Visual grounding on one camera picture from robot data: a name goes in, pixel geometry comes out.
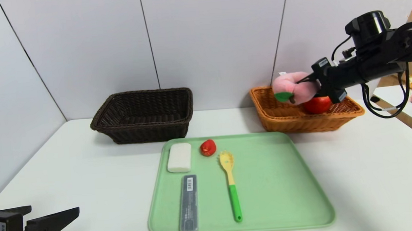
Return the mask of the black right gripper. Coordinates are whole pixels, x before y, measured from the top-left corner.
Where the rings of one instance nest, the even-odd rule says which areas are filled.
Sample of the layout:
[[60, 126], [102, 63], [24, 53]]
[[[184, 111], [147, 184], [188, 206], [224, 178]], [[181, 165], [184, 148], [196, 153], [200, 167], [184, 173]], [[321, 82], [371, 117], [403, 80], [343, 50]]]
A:
[[332, 103], [341, 103], [347, 96], [346, 89], [364, 83], [358, 68], [357, 57], [342, 60], [337, 66], [332, 66], [328, 58], [323, 57], [312, 65], [313, 73], [303, 77], [297, 84], [303, 82], [320, 83], [320, 92], [328, 96]]

